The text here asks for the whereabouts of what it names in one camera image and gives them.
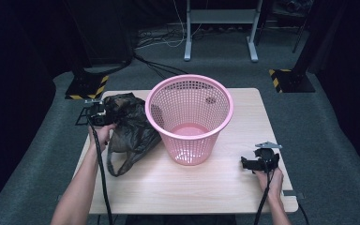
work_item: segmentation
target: black base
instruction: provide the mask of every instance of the black base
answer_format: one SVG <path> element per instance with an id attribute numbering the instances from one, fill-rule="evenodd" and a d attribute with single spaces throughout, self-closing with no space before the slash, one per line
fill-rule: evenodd
<path id="1" fill-rule="evenodd" d="M 306 74 L 295 74 L 290 69 L 270 69 L 269 72 L 278 93 L 315 92 Z"/>
<path id="2" fill-rule="evenodd" d="M 66 91 L 66 99 L 100 98 L 108 80 L 106 75 L 88 75 L 75 77 Z"/>

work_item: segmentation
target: plastic bag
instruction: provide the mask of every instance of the plastic bag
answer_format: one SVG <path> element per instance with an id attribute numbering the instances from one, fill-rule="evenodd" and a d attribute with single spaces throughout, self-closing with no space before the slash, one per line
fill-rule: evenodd
<path id="1" fill-rule="evenodd" d="M 112 116 L 116 124 L 108 146 L 107 167 L 112 176 L 120 176 L 154 148 L 161 138 L 147 120 L 145 101 L 133 93 L 105 97 L 104 105 L 106 116 Z M 112 163 L 114 153 L 127 155 L 118 172 Z"/>

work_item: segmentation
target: black curtain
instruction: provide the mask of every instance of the black curtain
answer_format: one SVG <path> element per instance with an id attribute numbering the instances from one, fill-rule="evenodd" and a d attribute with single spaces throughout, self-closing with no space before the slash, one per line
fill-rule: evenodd
<path id="1" fill-rule="evenodd" d="M 360 2 L 349 2 L 317 74 L 337 120 L 360 156 Z"/>
<path id="2" fill-rule="evenodd" d="M 73 65 L 91 67 L 66 1 L 7 0 L 7 3 L 51 77 L 72 70 Z"/>
<path id="3" fill-rule="evenodd" d="M 53 102 L 53 77 L 68 71 L 40 6 L 17 4 L 0 0 L 0 191 Z"/>

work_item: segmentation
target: forearm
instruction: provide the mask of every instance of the forearm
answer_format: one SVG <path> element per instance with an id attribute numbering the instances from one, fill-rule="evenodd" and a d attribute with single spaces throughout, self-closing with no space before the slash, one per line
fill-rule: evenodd
<path id="1" fill-rule="evenodd" d="M 90 146 L 82 164 L 56 207 L 52 224 L 85 224 L 98 172 L 96 147 Z"/>
<path id="2" fill-rule="evenodd" d="M 279 196 L 268 196 L 268 203 L 270 204 L 271 215 L 273 217 L 274 225 L 290 225 L 291 222 L 286 215 L 285 208 Z"/>

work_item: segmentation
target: gray carpet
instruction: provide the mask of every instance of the gray carpet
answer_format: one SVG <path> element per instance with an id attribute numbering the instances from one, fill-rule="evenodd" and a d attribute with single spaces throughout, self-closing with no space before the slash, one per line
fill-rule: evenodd
<path id="1" fill-rule="evenodd" d="M 360 224 L 360 158 L 338 127 L 316 77 L 308 74 L 315 93 L 278 94 L 268 74 L 270 68 L 292 68 L 303 43 L 292 53 L 294 33 L 267 29 L 257 47 L 259 62 L 251 63 L 245 36 L 239 32 L 205 35 L 193 42 L 190 62 L 183 61 L 184 42 L 179 47 L 154 45 L 136 53 L 152 62 L 214 78 L 226 87 L 258 88 L 277 141 L 284 146 L 281 152 L 293 188 L 306 196 L 300 203 L 310 224 Z M 83 101 L 64 99 L 72 78 L 68 72 L 54 80 L 53 105 L 0 194 L 0 224 L 49 224 L 52 218 L 56 198 L 72 177 L 87 135 L 86 127 L 74 126 Z M 105 90 L 151 89 L 160 81 L 156 72 L 134 60 L 111 75 Z M 121 215 L 115 224 L 125 219 Z M 237 215 L 238 224 L 252 224 L 253 219 L 254 215 Z M 290 219 L 293 224 L 305 224 L 300 210 L 290 214 Z M 88 224 L 97 221 L 97 216 L 90 216 Z M 100 224 L 108 224 L 106 216 Z M 271 224 L 271 217 L 262 215 L 260 224 Z"/>

